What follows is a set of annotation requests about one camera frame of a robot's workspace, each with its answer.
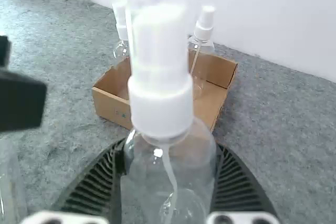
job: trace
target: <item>clear plastic bottle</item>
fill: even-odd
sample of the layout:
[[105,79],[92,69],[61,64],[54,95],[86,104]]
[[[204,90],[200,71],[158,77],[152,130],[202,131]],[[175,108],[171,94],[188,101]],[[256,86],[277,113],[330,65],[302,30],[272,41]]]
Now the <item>clear plastic bottle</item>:
[[19,223],[27,216],[24,185],[17,154],[7,139],[0,140],[0,224]]
[[124,156],[149,224],[204,224],[214,188],[216,144],[193,115],[185,24],[182,6],[159,3],[138,10],[129,30],[134,129]]
[[[215,52],[215,46],[211,40],[214,12],[215,8],[213,6],[202,6],[194,34],[188,41],[189,49],[195,50],[195,58],[191,69],[194,80],[194,99],[202,95],[208,73],[209,57],[203,54],[214,54]],[[202,67],[195,68],[196,63]]]

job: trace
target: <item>bottle shoulder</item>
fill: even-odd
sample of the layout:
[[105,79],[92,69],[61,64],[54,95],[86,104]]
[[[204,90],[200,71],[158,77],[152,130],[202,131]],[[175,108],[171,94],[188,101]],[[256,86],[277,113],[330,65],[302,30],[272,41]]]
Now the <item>bottle shoulder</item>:
[[[181,139],[168,143],[169,154],[173,159],[183,162],[187,166],[203,166],[216,155],[216,142],[207,126],[198,118],[194,118],[189,130],[181,135]],[[146,136],[133,129],[127,137],[124,153],[126,158],[136,156],[161,158],[162,149],[167,143],[158,141],[153,144]]]
[[201,52],[205,52],[208,54],[212,54],[215,51],[215,46],[212,40],[198,40],[195,36],[192,36],[188,40],[188,47],[193,50],[197,50],[197,48],[201,45]]
[[119,40],[113,49],[113,56],[116,59],[124,59],[128,57],[129,54],[129,45],[125,40]]

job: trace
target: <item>cardboard box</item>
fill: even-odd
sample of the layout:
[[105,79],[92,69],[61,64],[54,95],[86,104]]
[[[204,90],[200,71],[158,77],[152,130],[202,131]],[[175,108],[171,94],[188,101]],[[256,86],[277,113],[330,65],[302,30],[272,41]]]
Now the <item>cardboard box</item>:
[[[195,52],[190,51],[190,68],[194,56]],[[210,61],[202,96],[194,100],[194,114],[213,131],[235,76],[237,63],[214,55],[199,55],[198,57],[200,60],[197,60],[195,70],[203,66],[201,60],[203,57],[210,57]],[[115,68],[108,70],[92,88],[97,114],[128,129],[132,127],[127,91],[127,81],[130,75],[130,60],[127,58]]]

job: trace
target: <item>bottle neck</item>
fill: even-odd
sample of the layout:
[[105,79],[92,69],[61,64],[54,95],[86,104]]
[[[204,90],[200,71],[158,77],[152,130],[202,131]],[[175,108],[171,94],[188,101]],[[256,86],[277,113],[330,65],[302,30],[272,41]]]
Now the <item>bottle neck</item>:
[[182,134],[179,134],[177,136],[168,137],[168,138],[160,138],[160,139],[159,138],[153,138],[153,137],[150,137],[150,136],[146,136],[145,134],[141,134],[141,135],[147,143],[160,147],[160,146],[172,146],[172,145],[175,145],[175,144],[179,143],[180,141],[182,141],[186,138],[189,131],[190,131],[190,128],[187,129]]
[[195,44],[201,44],[201,45],[203,45],[203,44],[208,43],[208,42],[209,42],[209,39],[203,39],[203,40],[201,40],[201,39],[198,39],[195,35],[193,35],[193,36],[192,36],[192,41],[193,41]]
[[126,39],[121,39],[121,40],[120,40],[120,43],[122,43],[122,44],[128,46],[128,40],[126,40]]

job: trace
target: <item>gray carpet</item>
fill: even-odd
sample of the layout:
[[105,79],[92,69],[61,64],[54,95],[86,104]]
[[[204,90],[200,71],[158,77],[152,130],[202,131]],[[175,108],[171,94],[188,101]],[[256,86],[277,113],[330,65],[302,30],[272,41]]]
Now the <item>gray carpet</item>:
[[[2,134],[18,149],[29,211],[48,208],[127,130],[96,116],[93,83],[117,41],[110,9],[81,0],[0,0],[9,68],[48,83],[40,129]],[[336,223],[336,84],[225,46],[239,62],[214,135],[255,174],[284,223]]]

